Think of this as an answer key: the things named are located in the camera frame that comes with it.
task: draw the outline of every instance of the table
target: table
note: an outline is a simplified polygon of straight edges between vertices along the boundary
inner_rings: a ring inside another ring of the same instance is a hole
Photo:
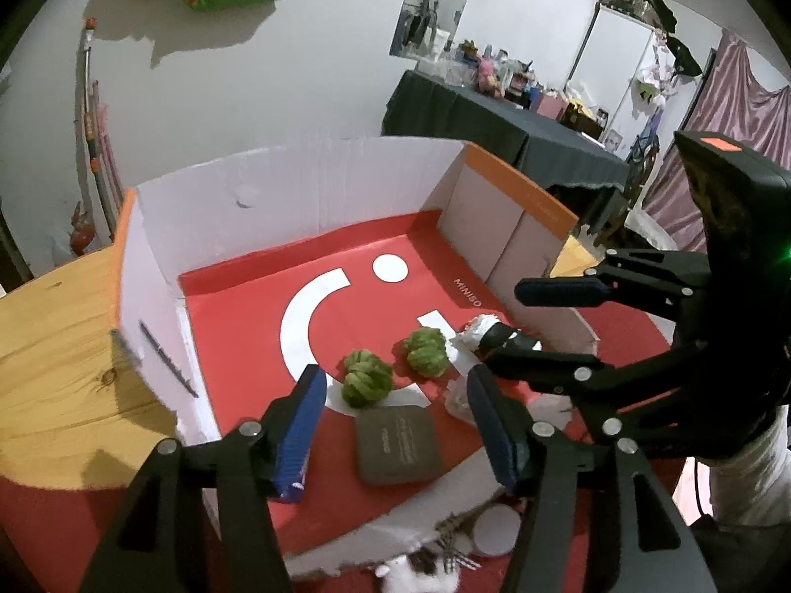
[[[157,441],[173,434],[171,414],[112,358],[111,258],[112,248],[90,254],[0,298],[0,526],[50,593],[76,592],[123,487]],[[580,275],[595,263],[569,239],[555,273]],[[603,356],[618,363],[618,348],[625,363],[667,347],[655,330],[629,344],[614,336],[634,337],[637,317],[650,324],[643,314],[623,310],[610,316],[601,308],[585,310]],[[461,592],[494,592],[497,569],[506,562],[465,573]],[[484,580],[491,585],[482,588]],[[373,587],[367,576],[350,573],[327,580],[321,590]]]
[[[551,118],[417,71],[406,71],[390,97],[382,135],[469,140],[543,189],[596,190],[591,206],[580,212],[591,234],[603,226],[610,199],[623,191],[629,171],[620,158]]]

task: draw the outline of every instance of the wooden surface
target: wooden surface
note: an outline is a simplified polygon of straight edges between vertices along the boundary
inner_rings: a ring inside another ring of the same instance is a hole
[[[82,257],[0,298],[0,474],[46,489],[128,484],[174,421],[109,337],[110,260]],[[553,276],[596,260],[575,240]]]

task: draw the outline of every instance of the orange label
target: orange label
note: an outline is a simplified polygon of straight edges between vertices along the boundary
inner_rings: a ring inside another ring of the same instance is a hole
[[[741,147],[731,144],[726,140],[722,140],[722,138],[701,138],[700,141],[710,144],[721,152],[740,152],[742,150]]]

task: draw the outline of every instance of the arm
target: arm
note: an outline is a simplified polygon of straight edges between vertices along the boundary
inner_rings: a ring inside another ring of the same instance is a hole
[[[711,505],[717,522],[771,526],[791,521],[791,451],[788,406],[772,426],[730,459],[700,459],[710,469]]]

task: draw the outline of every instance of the white logo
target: white logo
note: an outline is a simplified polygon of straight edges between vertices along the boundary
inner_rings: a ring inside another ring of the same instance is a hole
[[[461,282],[460,278],[457,278],[456,281],[453,282],[456,284],[457,288],[461,290],[461,293],[467,297],[469,302],[471,302],[475,307],[481,306],[481,302],[479,301],[478,297],[472,293],[472,290],[469,289],[467,285],[464,285],[464,283]]]

